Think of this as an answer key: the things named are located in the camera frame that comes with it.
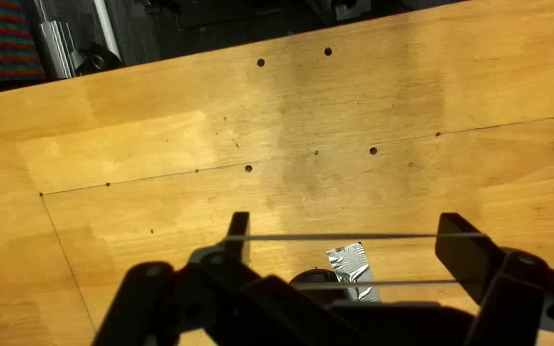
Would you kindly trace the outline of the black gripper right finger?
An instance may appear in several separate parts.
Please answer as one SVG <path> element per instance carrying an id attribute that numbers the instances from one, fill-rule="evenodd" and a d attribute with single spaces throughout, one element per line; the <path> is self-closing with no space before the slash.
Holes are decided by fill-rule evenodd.
<path id="1" fill-rule="evenodd" d="M 498 245 L 460 213 L 439 217 L 435 255 L 479 305 L 466 346 L 537 346 L 554 334 L 554 268 Z"/>

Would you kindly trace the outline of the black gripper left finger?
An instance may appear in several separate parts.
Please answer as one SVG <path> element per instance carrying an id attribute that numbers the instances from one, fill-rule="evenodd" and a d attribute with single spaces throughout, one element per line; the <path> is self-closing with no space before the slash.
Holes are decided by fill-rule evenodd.
<path id="1" fill-rule="evenodd" d="M 246 265 L 250 213 L 235 211 L 225 236 L 192 251 L 175 268 L 142 261 L 127 268 L 92 346 L 181 346 L 204 332 L 216 346 L 262 346 L 271 338 L 267 318 L 242 295 L 258 280 Z"/>

